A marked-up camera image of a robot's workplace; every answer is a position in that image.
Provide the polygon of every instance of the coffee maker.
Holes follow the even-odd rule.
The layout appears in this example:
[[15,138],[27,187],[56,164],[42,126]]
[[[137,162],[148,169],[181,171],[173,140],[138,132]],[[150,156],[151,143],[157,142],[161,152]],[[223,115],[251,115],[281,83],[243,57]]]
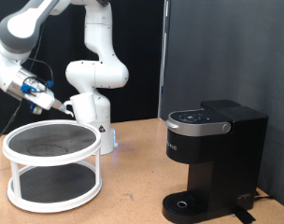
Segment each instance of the coffee maker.
[[267,121],[228,100],[171,113],[165,122],[167,156],[190,167],[187,191],[165,197],[163,215],[175,223],[197,223],[251,209]]

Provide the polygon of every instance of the black curtain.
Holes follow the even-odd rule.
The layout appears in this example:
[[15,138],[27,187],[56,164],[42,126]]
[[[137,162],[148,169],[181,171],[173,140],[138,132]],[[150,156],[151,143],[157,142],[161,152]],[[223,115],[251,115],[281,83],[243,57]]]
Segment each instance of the black curtain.
[[[0,1],[0,21],[20,10],[28,1]],[[112,0],[113,47],[116,55],[127,66],[130,78],[125,87],[99,89],[111,102],[111,121],[120,122],[157,117],[163,31],[163,0]],[[42,35],[37,59],[47,62],[53,72],[55,97],[64,102],[78,94],[65,78],[65,68],[72,61],[98,60],[97,55],[84,45],[85,8],[70,5],[61,15],[49,16]],[[30,57],[34,57],[36,48]],[[24,64],[29,69],[31,62]],[[49,69],[35,63],[33,73],[50,80]],[[19,101],[0,90],[0,129],[7,125]],[[24,101],[21,111],[7,133],[28,123],[46,119],[71,119],[51,109],[41,116],[29,113]]]
[[163,113],[228,99],[269,116],[259,187],[284,204],[284,0],[171,0]]

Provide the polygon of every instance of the cable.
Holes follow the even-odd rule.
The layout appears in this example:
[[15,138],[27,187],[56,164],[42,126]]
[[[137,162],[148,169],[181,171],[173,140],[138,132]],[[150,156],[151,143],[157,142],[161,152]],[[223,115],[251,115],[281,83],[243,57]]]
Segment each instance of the cable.
[[44,31],[44,29],[45,29],[46,21],[47,21],[47,20],[45,20],[45,21],[43,22],[43,25],[42,25],[42,28],[41,28],[41,34],[40,34],[39,41],[38,41],[38,47],[37,47],[37,50],[36,50],[36,53],[35,53],[34,60],[32,61],[32,64],[31,64],[31,67],[30,67],[30,72],[31,72],[31,70],[32,70],[32,67],[33,67],[33,65],[34,65],[34,62],[35,62],[35,59],[36,59],[36,57],[37,57],[38,51],[39,51],[39,49],[40,49],[41,37],[42,37],[43,31]]
[[7,130],[7,128],[10,126],[10,124],[14,121],[15,117],[17,116],[18,112],[20,111],[21,108],[21,102],[22,99],[20,101],[19,107],[15,110],[14,114],[11,116],[9,123],[7,124],[7,126],[5,127],[5,129],[0,133],[0,137],[4,134],[4,132]]
[[28,58],[28,59],[29,59],[29,60],[31,60],[31,61],[33,61],[33,62],[43,63],[43,64],[45,64],[45,65],[49,68],[49,70],[50,70],[50,77],[51,77],[51,81],[52,81],[52,82],[54,81],[53,72],[52,72],[52,70],[51,70],[51,67],[50,67],[47,63],[42,62],[42,61],[39,61],[39,60],[37,60],[37,59],[32,59],[32,58]]

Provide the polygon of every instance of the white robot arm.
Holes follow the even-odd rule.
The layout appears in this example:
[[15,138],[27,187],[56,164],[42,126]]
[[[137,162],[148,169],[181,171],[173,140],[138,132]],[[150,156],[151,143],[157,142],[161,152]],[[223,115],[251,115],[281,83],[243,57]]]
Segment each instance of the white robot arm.
[[50,85],[40,83],[21,65],[36,45],[42,22],[49,14],[59,15],[69,4],[70,0],[31,0],[0,22],[0,89],[18,100],[31,101],[37,114],[52,107],[63,112],[66,109],[54,98]]
[[72,0],[71,4],[85,6],[85,45],[96,53],[99,61],[77,61],[67,66],[66,78],[79,93],[93,92],[97,119],[90,123],[102,135],[102,154],[113,151],[115,130],[110,125],[110,102],[96,88],[123,87],[129,72],[116,56],[112,44],[112,10],[109,0]]

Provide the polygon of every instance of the black mesh surface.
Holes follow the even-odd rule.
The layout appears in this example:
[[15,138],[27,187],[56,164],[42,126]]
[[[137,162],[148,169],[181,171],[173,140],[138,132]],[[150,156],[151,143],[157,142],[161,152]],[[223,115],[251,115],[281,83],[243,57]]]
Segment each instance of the black mesh surface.
[[83,165],[36,167],[21,175],[21,197],[34,203],[59,203],[83,195],[94,185],[95,173]]
[[86,128],[51,124],[18,133],[10,140],[9,147],[28,156],[54,157],[80,151],[95,140],[95,134]]

